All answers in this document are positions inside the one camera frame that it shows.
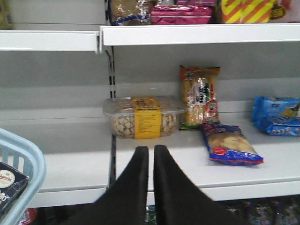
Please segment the red packaging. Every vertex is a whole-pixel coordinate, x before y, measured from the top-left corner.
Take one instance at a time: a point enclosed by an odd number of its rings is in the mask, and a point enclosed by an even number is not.
[[[177,0],[176,4],[184,6],[214,6],[215,0]]]
[[[155,6],[151,11],[153,25],[207,24],[212,9],[198,6]]]
[[[26,209],[22,220],[19,222],[19,225],[31,225],[33,221],[36,220],[38,210],[36,208]]]

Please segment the shopping basket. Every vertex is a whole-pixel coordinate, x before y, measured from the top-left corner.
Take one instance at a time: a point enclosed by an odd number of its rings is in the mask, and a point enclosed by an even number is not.
[[[0,151],[3,162],[29,176],[28,185],[0,222],[0,225],[16,225],[45,179],[45,159],[42,151],[34,143],[2,128]]]

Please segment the white shelf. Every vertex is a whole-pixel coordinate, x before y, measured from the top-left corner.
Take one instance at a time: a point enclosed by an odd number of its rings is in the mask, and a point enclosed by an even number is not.
[[[100,46],[274,41],[300,41],[300,23],[100,27]]]
[[[30,207],[92,203],[106,190],[111,159],[107,118],[2,120],[44,153],[45,181]]]
[[[298,137],[270,136],[256,129],[249,119],[221,117],[221,122],[238,125],[243,134],[264,157],[253,166],[228,166],[209,161],[202,134],[198,130],[179,131],[159,139],[117,138],[116,176],[123,171],[136,146],[148,146],[149,194],[153,199],[153,148],[164,144],[183,172],[213,200],[233,200],[300,194],[300,140]]]
[[[1,51],[94,51],[99,31],[0,30]]]

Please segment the blue package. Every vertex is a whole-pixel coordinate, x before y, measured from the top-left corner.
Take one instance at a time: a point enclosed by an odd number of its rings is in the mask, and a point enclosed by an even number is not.
[[[210,160],[227,165],[257,165],[263,163],[239,126],[224,124],[202,124],[203,134]]]
[[[275,136],[300,136],[300,117],[264,117],[254,126]]]
[[[300,116],[300,98],[255,97],[251,121],[263,117]]]

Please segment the yellow and red striped package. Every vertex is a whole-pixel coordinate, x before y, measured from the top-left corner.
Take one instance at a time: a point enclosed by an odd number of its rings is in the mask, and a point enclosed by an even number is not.
[[[275,0],[220,0],[224,23],[267,23]]]

